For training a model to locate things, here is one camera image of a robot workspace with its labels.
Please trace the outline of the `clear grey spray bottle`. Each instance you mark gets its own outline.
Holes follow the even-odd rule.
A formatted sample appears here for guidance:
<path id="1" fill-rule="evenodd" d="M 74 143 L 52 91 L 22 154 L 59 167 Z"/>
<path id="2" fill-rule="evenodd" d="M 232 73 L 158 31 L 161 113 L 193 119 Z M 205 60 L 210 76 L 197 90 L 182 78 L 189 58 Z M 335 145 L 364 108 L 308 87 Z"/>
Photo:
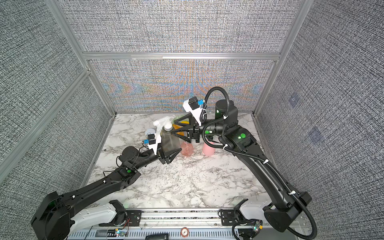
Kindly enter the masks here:
<path id="1" fill-rule="evenodd" d="M 162 149 L 164 153 L 175 151 L 181 148 L 180 139 L 174 135 L 172 135 L 172 130 L 175 128 L 166 129 L 165 127 L 162 129 L 161 137 L 162 137 Z"/>

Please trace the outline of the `translucent pink spray bottle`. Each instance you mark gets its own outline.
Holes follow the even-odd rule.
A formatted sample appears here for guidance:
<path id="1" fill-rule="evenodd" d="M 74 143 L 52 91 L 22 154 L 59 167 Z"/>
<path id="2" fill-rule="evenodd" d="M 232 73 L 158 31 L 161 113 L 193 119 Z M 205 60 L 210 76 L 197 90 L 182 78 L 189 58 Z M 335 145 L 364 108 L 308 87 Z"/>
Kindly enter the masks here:
<path id="1" fill-rule="evenodd" d="M 191 143 L 182 142 L 181 148 L 182 148 L 181 154 L 184 157 L 190 157 L 194 153 L 194 147 Z"/>

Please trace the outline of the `translucent white spray nozzle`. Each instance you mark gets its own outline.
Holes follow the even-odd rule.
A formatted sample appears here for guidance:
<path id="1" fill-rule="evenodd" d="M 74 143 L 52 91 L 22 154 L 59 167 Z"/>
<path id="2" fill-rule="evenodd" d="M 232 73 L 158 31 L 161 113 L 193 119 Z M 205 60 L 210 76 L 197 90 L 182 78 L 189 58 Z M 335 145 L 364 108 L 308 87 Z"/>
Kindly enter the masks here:
<path id="1" fill-rule="evenodd" d="M 175 115 L 165 116 L 159 120 L 154 121 L 153 125 L 157 128 L 157 132 L 160 133 L 163 129 L 165 131 L 171 131 L 174 128 L 173 120 L 175 117 Z"/>

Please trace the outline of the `opaque pink spray bottle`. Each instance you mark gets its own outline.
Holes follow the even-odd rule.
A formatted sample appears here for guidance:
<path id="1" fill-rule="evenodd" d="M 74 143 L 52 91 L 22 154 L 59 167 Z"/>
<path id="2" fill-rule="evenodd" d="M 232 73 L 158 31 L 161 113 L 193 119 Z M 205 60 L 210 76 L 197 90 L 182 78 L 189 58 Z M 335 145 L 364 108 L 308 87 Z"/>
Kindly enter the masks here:
<path id="1" fill-rule="evenodd" d="M 206 143 L 204 143 L 203 148 L 202 148 L 202 153 L 205 156 L 210 157 L 210 156 L 215 154 L 215 151 L 216 151 L 215 148 L 212 148 L 209 145 L 207 145 Z"/>

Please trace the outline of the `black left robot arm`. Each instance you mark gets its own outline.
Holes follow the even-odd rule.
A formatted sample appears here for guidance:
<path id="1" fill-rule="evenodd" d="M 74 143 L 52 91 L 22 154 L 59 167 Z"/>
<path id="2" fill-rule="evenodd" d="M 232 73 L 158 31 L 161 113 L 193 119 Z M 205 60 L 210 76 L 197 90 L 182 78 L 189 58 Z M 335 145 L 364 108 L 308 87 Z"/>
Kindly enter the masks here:
<path id="1" fill-rule="evenodd" d="M 119 201 L 112 200 L 106 207 L 88 209 L 88 206 L 103 197 L 131 186 L 140 176 L 139 169 L 157 160 L 170 164 L 181 152 L 125 148 L 118 157 L 121 165 L 102 179 L 78 190 L 59 195 L 48 194 L 32 217 L 31 226 L 39 240 L 64 240 L 72 232 L 86 227 L 106 224 L 128 225 L 130 217 Z"/>

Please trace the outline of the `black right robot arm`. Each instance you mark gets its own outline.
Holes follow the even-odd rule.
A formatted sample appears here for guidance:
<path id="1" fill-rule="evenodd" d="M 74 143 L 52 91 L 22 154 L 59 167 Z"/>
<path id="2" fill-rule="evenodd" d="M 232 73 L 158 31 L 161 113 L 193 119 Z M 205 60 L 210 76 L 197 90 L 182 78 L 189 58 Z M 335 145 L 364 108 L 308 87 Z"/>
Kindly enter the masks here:
<path id="1" fill-rule="evenodd" d="M 290 185 L 263 153 L 256 138 L 239 125 L 238 109 L 233 101 L 219 100 L 215 105 L 213 120 L 207 119 L 204 100 L 193 97 L 183 102 L 183 108 L 189 123 L 184 124 L 183 118 L 175 120 L 174 123 L 180 128 L 173 131 L 174 136 L 186 132 L 181 137 L 186 142 L 203 140 L 209 147 L 223 149 L 237 157 L 255 175 L 271 199 L 271 203 L 263 207 L 266 221 L 279 232 L 288 230 L 306 240 L 316 237 L 316 222 L 307 208 L 311 196 Z M 312 232 L 309 235 L 300 234 L 290 227 L 302 213 L 311 224 Z"/>

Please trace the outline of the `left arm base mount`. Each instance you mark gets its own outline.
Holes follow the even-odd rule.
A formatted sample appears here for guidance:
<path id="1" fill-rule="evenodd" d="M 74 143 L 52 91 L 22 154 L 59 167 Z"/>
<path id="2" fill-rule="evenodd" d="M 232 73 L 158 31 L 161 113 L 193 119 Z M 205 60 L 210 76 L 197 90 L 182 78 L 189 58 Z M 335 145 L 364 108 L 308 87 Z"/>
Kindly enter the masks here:
<path id="1" fill-rule="evenodd" d="M 122 203 L 118 200 L 109 202 L 115 208 L 115 217 L 108 223 L 99 224 L 99 227 L 138 227 L 140 225 L 142 211 L 141 210 L 126 210 Z"/>

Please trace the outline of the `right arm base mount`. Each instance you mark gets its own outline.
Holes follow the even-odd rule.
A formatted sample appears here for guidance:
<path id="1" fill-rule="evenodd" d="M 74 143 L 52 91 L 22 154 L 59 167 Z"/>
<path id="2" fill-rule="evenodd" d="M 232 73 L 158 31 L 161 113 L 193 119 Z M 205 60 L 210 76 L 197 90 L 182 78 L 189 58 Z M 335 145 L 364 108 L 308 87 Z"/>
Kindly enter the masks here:
<path id="1" fill-rule="evenodd" d="M 263 227 L 263 221 L 259 219 L 247 219 L 242 212 L 240 211 L 240 207 L 246 203 L 249 199 L 243 199 L 240 203 L 235 205 L 232 209 L 224 210 L 219 209 L 218 210 L 218 216 L 221 220 L 221 223 L 223 226 L 250 226 L 254 225 L 255 231 L 261 230 Z"/>

